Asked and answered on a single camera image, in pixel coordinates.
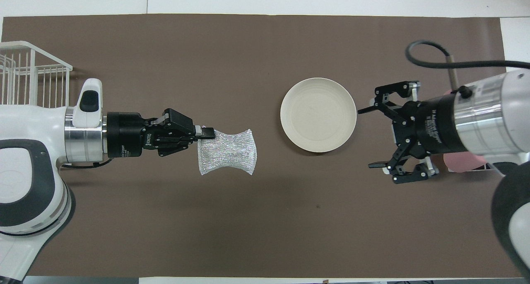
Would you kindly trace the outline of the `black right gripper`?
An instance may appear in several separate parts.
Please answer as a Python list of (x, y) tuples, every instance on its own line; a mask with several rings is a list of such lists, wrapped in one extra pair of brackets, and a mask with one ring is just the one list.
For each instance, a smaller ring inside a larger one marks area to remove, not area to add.
[[(397, 82), (374, 89), (375, 98), (369, 107), (358, 111), (365, 114), (380, 111), (390, 118), (398, 144), (406, 139), (412, 146), (398, 146), (390, 160), (370, 163), (369, 168), (380, 168), (392, 177), (395, 184), (429, 180), (439, 174), (430, 154), (460, 152), (460, 137), (454, 121), (455, 95), (443, 95), (427, 101), (418, 101), (420, 82)], [(402, 106), (390, 101), (398, 94), (406, 103)], [(405, 170), (410, 158), (419, 162), (412, 171)]]

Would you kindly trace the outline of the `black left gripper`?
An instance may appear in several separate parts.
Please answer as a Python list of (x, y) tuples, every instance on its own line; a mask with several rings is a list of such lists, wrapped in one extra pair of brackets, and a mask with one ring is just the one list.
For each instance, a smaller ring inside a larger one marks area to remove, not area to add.
[[(153, 136), (156, 130), (169, 130), (180, 137)], [(144, 119), (140, 113), (107, 113), (108, 158), (139, 157), (144, 149), (156, 150), (160, 157), (188, 149), (198, 140), (215, 139), (214, 128), (194, 125), (193, 120), (172, 108), (158, 118)]]

